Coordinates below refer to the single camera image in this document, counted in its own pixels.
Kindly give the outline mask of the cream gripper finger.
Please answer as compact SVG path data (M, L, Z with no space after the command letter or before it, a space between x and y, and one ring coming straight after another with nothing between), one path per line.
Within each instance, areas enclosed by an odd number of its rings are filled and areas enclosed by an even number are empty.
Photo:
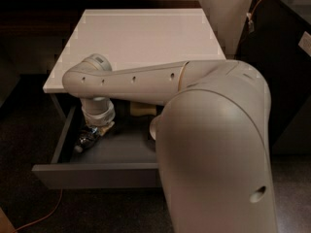
M114 125L115 125L115 123L113 121L111 121L109 124L107 124L105 126L100 126L98 128L99 135L104 136L110 129L113 128Z

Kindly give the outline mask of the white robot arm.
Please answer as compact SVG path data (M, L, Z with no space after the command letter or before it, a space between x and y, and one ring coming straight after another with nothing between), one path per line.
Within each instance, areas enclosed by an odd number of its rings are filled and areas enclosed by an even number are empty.
M104 71L97 59L86 59L62 83L79 98L162 106L155 153L175 233L278 233L271 96L256 68L194 60Z

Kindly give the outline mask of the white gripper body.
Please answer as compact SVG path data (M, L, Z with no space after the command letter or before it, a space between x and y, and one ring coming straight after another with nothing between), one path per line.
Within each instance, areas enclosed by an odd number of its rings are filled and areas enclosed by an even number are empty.
M82 111L89 126L107 126L116 115L110 100L82 100Z

